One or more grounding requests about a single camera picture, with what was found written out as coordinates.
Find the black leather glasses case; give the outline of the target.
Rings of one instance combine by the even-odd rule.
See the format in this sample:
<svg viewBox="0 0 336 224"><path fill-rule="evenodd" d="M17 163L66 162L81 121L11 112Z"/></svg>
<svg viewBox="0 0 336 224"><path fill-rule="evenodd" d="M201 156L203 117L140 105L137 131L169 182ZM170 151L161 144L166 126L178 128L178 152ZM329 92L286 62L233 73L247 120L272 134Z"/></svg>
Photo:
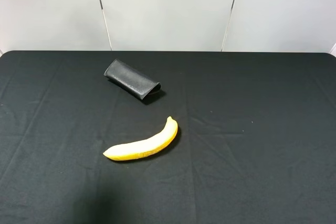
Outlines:
<svg viewBox="0 0 336 224"><path fill-rule="evenodd" d="M110 64L104 72L104 76L140 100L161 90L159 82L152 80L119 59L115 59Z"/></svg>

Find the yellow banana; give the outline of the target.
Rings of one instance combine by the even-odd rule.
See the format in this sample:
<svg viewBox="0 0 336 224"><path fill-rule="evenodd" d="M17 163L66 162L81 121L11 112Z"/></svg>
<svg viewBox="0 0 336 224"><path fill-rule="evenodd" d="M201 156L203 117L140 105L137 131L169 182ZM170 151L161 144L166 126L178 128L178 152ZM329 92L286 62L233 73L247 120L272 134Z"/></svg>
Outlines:
<svg viewBox="0 0 336 224"><path fill-rule="evenodd" d="M169 116L165 127L158 134L145 140L114 145L104 151L103 155L113 161L129 161L154 155L174 140L178 128L178 123Z"/></svg>

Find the black table cloth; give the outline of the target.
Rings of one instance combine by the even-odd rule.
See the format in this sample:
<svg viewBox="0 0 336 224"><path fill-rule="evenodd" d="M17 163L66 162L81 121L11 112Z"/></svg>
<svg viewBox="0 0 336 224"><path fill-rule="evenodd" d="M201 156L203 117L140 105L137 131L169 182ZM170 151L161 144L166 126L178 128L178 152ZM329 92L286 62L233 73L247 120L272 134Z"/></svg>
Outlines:
<svg viewBox="0 0 336 224"><path fill-rule="evenodd" d="M115 59L161 90L140 100L110 81ZM103 155L169 116L160 152ZM7 52L1 223L335 223L335 57Z"/></svg>

